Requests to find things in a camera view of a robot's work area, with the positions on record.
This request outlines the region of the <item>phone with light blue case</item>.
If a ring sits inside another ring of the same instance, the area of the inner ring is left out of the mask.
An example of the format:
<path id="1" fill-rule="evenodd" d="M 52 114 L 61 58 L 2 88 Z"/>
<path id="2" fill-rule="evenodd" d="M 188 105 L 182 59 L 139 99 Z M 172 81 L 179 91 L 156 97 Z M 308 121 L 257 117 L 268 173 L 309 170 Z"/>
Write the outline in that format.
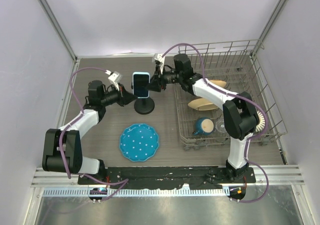
<path id="1" fill-rule="evenodd" d="M 149 97 L 149 91 L 146 86 L 150 83 L 150 73 L 144 71 L 135 71 L 132 74 L 132 91 L 138 99 Z"/>

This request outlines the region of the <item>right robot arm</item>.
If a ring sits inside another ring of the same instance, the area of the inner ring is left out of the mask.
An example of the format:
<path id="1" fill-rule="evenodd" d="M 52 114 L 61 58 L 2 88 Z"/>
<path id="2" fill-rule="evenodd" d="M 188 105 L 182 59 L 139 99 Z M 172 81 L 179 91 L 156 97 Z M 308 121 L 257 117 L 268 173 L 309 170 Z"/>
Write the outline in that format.
<path id="1" fill-rule="evenodd" d="M 251 96 L 247 92 L 238 94 L 226 90 L 194 72 L 186 54 L 175 55 L 174 67 L 169 71 L 165 70 L 163 54 L 156 53 L 152 61 L 155 63 L 155 72 L 147 90 L 161 92 L 168 84 L 179 84 L 184 91 L 208 100 L 222 110 L 224 127 L 230 136 L 225 175 L 233 183 L 241 180 L 249 168 L 248 139 L 266 125 L 262 112 L 257 110 Z"/>

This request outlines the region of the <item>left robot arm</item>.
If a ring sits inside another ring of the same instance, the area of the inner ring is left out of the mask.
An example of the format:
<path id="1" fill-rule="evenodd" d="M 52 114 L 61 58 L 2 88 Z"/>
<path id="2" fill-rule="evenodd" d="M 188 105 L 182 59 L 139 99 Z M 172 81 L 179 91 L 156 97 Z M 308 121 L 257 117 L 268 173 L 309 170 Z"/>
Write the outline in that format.
<path id="1" fill-rule="evenodd" d="M 123 107 L 138 97 L 127 91 L 120 83 L 118 87 L 109 86 L 100 80 L 88 84 L 83 110 L 69 123 L 60 128 L 48 129 L 44 138 L 42 168 L 46 172 L 88 174 L 93 183 L 100 185 L 107 177 L 100 159 L 83 155 L 81 139 L 96 126 L 106 113 L 106 107 L 118 104 Z"/>

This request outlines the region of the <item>black phone stand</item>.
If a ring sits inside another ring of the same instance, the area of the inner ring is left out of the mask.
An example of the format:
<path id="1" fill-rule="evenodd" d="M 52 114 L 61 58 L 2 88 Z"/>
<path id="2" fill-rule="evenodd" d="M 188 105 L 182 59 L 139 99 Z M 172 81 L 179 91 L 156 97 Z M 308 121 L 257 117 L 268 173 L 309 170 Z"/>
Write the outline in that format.
<path id="1" fill-rule="evenodd" d="M 134 102 L 134 110 L 140 115 L 148 115 L 155 109 L 155 102 L 150 98 L 150 92 L 145 87 L 131 84 L 133 94 L 137 97 Z"/>

